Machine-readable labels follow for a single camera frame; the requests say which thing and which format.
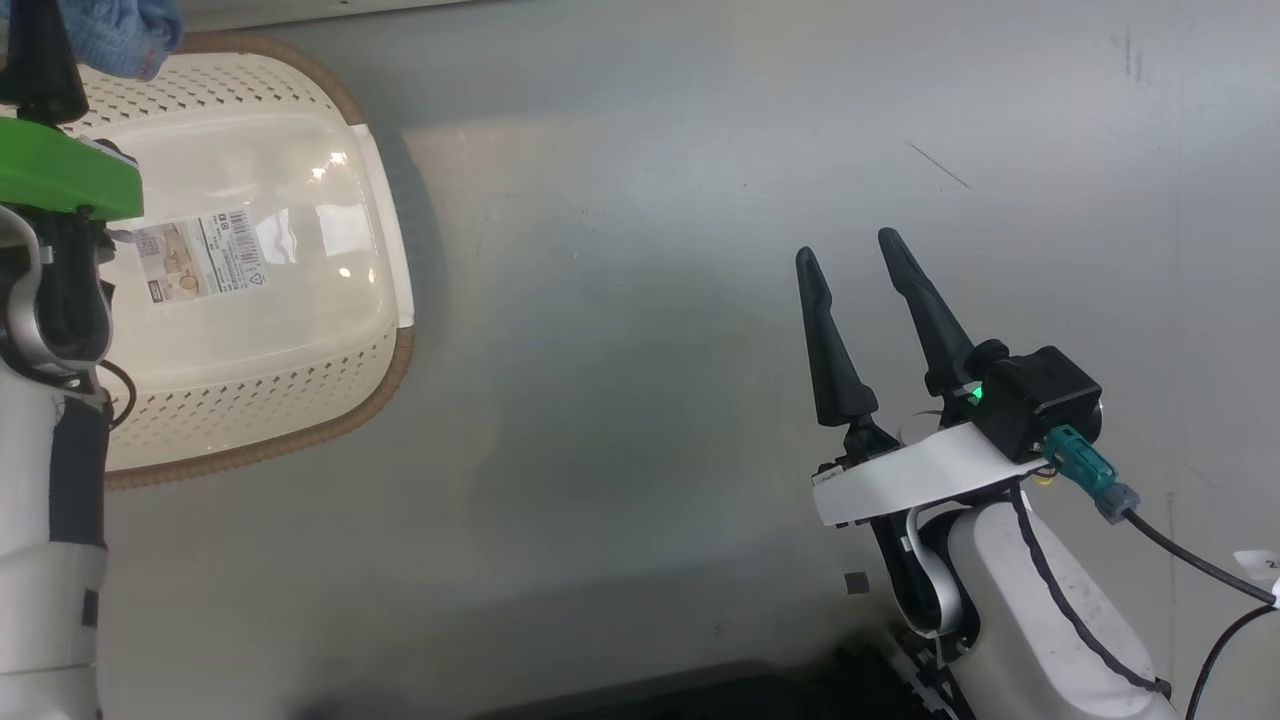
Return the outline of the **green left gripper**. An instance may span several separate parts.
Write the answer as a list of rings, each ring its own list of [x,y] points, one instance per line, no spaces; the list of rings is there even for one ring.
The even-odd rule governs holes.
[[[88,100],[56,1],[10,1],[1,102],[1,202],[104,222],[145,215],[134,159],[55,126],[78,122]]]

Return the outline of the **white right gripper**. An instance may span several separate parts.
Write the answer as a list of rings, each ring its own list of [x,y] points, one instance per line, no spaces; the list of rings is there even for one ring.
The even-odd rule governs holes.
[[[925,388],[934,397],[966,393],[973,382],[966,360],[974,343],[902,236],[884,227],[878,243],[890,281],[913,318],[927,363]],[[795,269],[815,418],[829,428],[863,425],[879,409],[878,400],[852,364],[831,313],[829,286],[812,249],[797,251]],[[852,468],[819,471],[812,478],[813,498],[820,521],[836,527],[956,498],[1044,465],[1042,457],[1010,461],[966,423]]]

